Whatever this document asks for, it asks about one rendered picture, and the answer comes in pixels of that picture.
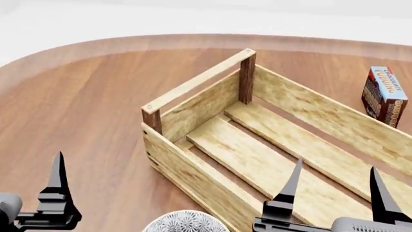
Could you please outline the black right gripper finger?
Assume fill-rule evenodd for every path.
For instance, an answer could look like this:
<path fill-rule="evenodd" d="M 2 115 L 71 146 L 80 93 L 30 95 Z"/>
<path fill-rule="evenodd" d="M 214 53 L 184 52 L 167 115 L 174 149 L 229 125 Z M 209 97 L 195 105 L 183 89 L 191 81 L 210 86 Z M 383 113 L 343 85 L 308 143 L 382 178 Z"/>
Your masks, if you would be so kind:
<path fill-rule="evenodd" d="M 379 172 L 375 167 L 370 170 L 370 195 L 373 221 L 385 224 L 406 224 L 407 215 L 402 212 L 389 194 Z"/>
<path fill-rule="evenodd" d="M 263 203 L 263 218 L 290 218 L 292 216 L 302 167 L 303 160 L 299 159 L 282 190 L 272 200 Z"/>

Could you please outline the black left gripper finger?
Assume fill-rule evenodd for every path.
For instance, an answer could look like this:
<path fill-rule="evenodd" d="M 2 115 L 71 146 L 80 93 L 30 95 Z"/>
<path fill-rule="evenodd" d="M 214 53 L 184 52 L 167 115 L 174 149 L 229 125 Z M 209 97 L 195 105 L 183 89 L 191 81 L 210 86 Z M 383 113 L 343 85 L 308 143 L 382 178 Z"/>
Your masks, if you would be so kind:
<path fill-rule="evenodd" d="M 39 193 L 38 200 L 38 212 L 78 213 L 68 186 L 62 152 L 58 152 L 54 158 L 48 184 Z"/>

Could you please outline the light wooden slatted crate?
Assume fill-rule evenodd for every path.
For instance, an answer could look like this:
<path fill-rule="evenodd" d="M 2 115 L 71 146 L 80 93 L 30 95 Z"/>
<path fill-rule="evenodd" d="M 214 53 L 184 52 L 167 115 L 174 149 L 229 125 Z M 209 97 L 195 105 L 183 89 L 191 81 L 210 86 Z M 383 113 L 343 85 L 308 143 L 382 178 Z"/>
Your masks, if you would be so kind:
<path fill-rule="evenodd" d="M 320 137 L 412 177 L 412 136 L 255 63 L 246 49 L 142 108 L 151 165 L 232 232 L 251 232 L 302 159 L 293 206 L 312 229 L 371 220 L 371 165 Z"/>

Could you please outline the grey patterned bowl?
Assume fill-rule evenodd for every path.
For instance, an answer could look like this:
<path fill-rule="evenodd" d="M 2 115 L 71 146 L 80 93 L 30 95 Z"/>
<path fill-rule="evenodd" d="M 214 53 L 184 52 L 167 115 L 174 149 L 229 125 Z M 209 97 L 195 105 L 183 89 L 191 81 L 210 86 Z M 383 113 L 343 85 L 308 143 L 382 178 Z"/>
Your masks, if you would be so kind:
<path fill-rule="evenodd" d="M 197 210 L 178 210 L 158 217 L 142 232 L 230 232 L 217 218 Z"/>

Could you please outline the chocolate pudding box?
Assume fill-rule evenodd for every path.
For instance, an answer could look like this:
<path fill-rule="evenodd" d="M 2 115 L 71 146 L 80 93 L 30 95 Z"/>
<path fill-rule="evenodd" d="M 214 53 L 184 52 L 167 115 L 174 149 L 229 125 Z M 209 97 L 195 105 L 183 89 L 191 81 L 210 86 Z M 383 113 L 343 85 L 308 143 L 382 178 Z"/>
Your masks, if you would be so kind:
<path fill-rule="evenodd" d="M 408 102 L 397 77 L 386 66 L 370 67 L 361 99 L 367 115 L 394 128 Z"/>

